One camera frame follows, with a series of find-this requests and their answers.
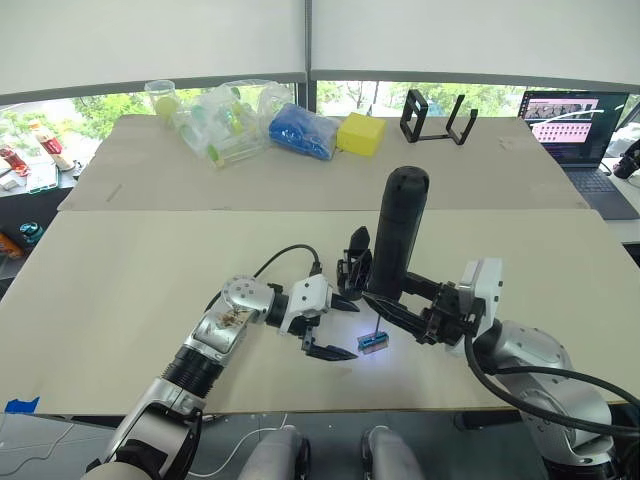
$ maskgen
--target metal bracket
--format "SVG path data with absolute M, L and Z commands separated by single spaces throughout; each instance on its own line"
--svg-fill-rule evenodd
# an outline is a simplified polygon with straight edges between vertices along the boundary
M 464 142 L 467 141 L 469 132 L 471 132 L 471 128 L 473 128 L 473 124 L 476 122 L 476 118 L 478 117 L 478 109 L 474 108 L 471 110 L 471 112 L 469 113 L 469 122 L 467 123 L 465 129 L 460 132 L 460 136 L 458 136 L 458 134 L 453 131 L 452 127 L 463 100 L 464 95 L 458 95 L 456 104 L 454 105 L 453 110 L 451 111 L 451 115 L 449 116 L 449 120 L 447 121 L 447 133 L 443 133 L 440 135 L 420 135 L 425 119 L 427 118 L 429 104 L 424 99 L 419 90 L 409 90 L 407 92 L 407 98 L 404 102 L 402 117 L 400 117 L 400 129 L 402 130 L 402 133 L 404 133 L 407 141 L 409 143 L 416 143 L 422 140 L 441 140 L 443 138 L 450 138 L 457 145 L 464 144 Z M 409 127 L 409 122 L 411 121 L 411 117 L 414 113 L 416 114 L 416 125 L 413 130 L 411 130 L 411 127 Z

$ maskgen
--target white table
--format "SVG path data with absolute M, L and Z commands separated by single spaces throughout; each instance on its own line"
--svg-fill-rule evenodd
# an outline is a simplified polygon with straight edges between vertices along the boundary
M 430 119 L 424 133 L 441 133 L 445 120 Z M 60 209 L 378 210 L 402 165 L 429 174 L 429 209 L 589 208 L 522 119 L 479 118 L 462 146 L 409 144 L 398 122 L 388 119 L 373 158 L 336 152 L 325 162 L 271 147 L 216 170 L 158 117 L 126 115 Z
M 602 162 L 613 170 L 613 165 L 619 158 L 604 158 Z M 629 183 L 628 180 L 615 175 L 609 177 L 629 203 L 640 212 L 640 187 Z M 637 220 L 607 220 L 607 225 L 621 243 L 640 243 L 640 219 Z
M 313 245 L 333 280 L 351 233 L 377 212 L 61 212 L 0 303 L 0 400 L 41 397 L 37 413 L 124 414 L 173 358 L 225 280 L 273 252 Z M 498 310 L 551 332 L 578 370 L 640 394 L 640 271 L 591 210 L 426 211 L 411 270 L 458 281 L 466 262 L 505 261 Z M 291 252 L 263 277 L 308 272 Z M 419 311 L 424 303 L 405 298 Z M 318 343 L 355 350 L 375 316 L 323 318 Z M 342 363 L 252 326 L 207 411 L 464 409 L 504 406 L 462 359 L 383 323 L 390 347 Z M 608 400 L 615 397 L 607 395 Z

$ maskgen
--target orange object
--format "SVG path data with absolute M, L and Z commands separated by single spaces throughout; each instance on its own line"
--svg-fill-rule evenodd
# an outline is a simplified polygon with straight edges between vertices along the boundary
M 20 258 L 24 255 L 22 249 L 13 243 L 9 237 L 0 232 L 0 253 L 6 255 L 9 258 Z

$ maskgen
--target laptop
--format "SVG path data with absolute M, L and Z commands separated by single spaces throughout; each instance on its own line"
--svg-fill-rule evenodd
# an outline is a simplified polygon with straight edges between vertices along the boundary
M 518 116 L 605 220 L 640 214 L 598 168 L 628 94 L 527 90 Z

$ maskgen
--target white cable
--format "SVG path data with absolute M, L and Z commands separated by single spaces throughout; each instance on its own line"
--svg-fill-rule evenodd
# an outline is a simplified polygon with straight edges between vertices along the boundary
M 192 475 L 194 477 L 198 477 L 198 478 L 209 478 L 209 477 L 213 477 L 214 475 L 219 474 L 222 470 L 224 470 L 224 468 L 229 464 L 229 462 L 231 461 L 231 459 L 235 456 L 235 454 L 238 452 L 238 449 L 242 446 L 242 444 L 244 443 L 244 441 L 249 438 L 251 435 L 254 435 L 256 433 L 260 433 L 260 432 L 273 432 L 275 430 L 281 430 L 282 428 L 284 428 L 284 424 L 287 421 L 287 416 L 289 414 L 285 413 L 284 414 L 284 418 L 282 419 L 282 424 L 280 425 L 279 428 L 274 428 L 274 427 L 270 427 L 270 428 L 259 428 L 257 430 L 253 430 L 249 433 L 247 433 L 244 437 L 242 437 L 240 439 L 240 441 L 236 444 L 236 446 L 234 447 L 234 449 L 231 451 L 231 455 L 229 455 L 227 457 L 227 459 L 224 461 L 224 463 L 220 466 L 220 468 L 218 468 L 215 472 L 211 472 L 211 473 L 195 473 L 195 472 L 189 472 L 189 475 Z
M 33 457 L 25 458 L 16 468 L 11 470 L 10 472 L 0 473 L 0 477 L 9 477 L 9 476 L 13 475 L 14 473 L 17 473 L 27 462 L 30 462 L 31 460 L 47 460 L 51 456 L 51 454 L 53 453 L 55 448 L 58 446 L 58 443 L 60 443 L 62 441 L 62 439 L 67 436 L 67 434 L 71 431 L 71 429 L 74 426 L 75 426 L 75 424 L 72 423 L 62 433 L 62 435 L 60 435 L 58 438 L 56 438 L 56 440 L 49 447 L 49 451 L 47 452 L 47 454 L 44 457 L 40 457 L 40 456 L 34 455 Z

